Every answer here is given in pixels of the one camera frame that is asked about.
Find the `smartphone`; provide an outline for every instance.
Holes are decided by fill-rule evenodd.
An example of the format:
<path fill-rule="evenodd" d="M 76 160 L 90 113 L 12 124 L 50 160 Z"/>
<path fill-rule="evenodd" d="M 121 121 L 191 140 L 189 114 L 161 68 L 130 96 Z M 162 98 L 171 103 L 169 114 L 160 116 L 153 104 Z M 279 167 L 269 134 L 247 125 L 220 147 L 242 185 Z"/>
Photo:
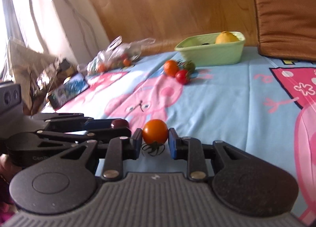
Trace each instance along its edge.
<path fill-rule="evenodd" d="M 71 77 L 68 82 L 53 90 L 47 98 L 53 109 L 59 109 L 87 88 L 89 88 L 89 84 L 84 76 L 82 74 L 76 74 Z"/>

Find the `red cherry tomato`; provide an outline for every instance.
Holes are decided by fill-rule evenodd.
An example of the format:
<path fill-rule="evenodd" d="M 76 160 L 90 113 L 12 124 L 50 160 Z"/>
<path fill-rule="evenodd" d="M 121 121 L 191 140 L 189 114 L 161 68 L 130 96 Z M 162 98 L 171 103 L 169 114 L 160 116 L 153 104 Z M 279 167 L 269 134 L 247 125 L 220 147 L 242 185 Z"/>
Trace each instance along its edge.
<path fill-rule="evenodd" d="M 97 70 L 97 73 L 101 74 L 101 73 L 106 72 L 107 67 L 105 64 L 99 63 L 96 70 Z"/>
<path fill-rule="evenodd" d="M 121 55 L 121 59 L 122 59 L 122 60 L 124 60 L 124 59 L 126 59 L 126 58 L 128 58 L 128 54 L 127 54 L 127 53 L 124 53 L 124 54 Z"/>
<path fill-rule="evenodd" d="M 187 84 L 190 81 L 190 73 L 188 70 L 180 70 L 176 73 L 176 80 L 181 84 Z"/>
<path fill-rule="evenodd" d="M 112 129 L 122 128 L 122 127 L 127 127 L 127 128 L 130 127 L 128 121 L 126 121 L 125 119 L 115 119 L 111 122 Z"/>

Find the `light green container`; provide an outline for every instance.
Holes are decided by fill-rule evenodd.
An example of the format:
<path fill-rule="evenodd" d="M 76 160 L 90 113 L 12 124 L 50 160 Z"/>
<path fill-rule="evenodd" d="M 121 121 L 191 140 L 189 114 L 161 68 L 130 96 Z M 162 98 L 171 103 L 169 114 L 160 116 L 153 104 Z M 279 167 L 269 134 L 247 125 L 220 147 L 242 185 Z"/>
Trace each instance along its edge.
<path fill-rule="evenodd" d="M 179 51 L 186 61 L 191 60 L 196 66 L 237 64 L 241 59 L 245 37 L 241 32 L 231 33 L 239 39 L 238 42 L 215 44 L 216 37 L 220 34 L 218 32 L 189 37 L 174 49 Z"/>

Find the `white curtain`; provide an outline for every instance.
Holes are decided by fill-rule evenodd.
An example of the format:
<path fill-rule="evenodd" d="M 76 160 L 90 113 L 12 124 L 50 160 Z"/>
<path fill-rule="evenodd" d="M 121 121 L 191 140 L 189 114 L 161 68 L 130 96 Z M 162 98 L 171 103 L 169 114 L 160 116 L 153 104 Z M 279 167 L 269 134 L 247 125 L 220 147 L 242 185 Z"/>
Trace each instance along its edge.
<path fill-rule="evenodd" d="M 83 27 L 85 22 L 65 0 L 32 0 L 33 18 L 29 0 L 13 3 L 28 48 L 66 58 L 73 65 L 86 64 L 96 56 L 98 48 Z"/>
<path fill-rule="evenodd" d="M 5 19 L 4 19 L 4 12 L 3 12 L 3 5 L 2 0 L 0 0 L 0 69 L 3 69 L 6 54 L 6 47 L 7 47 L 7 30 L 5 26 Z"/>

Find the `plastic bag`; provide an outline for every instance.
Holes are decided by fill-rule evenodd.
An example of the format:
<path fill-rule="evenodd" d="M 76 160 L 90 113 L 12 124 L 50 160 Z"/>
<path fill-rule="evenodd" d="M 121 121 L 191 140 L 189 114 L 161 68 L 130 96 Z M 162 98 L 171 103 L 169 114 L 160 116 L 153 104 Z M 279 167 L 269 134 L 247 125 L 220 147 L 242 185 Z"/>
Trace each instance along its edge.
<path fill-rule="evenodd" d="M 86 70 L 88 75 L 94 75 L 129 66 L 139 58 L 143 45 L 153 44 L 154 42 L 155 39 L 147 38 L 141 41 L 122 43 L 122 37 L 119 36 L 112 41 L 106 50 L 100 51 L 86 69 L 80 66 L 78 71 L 83 72 Z"/>

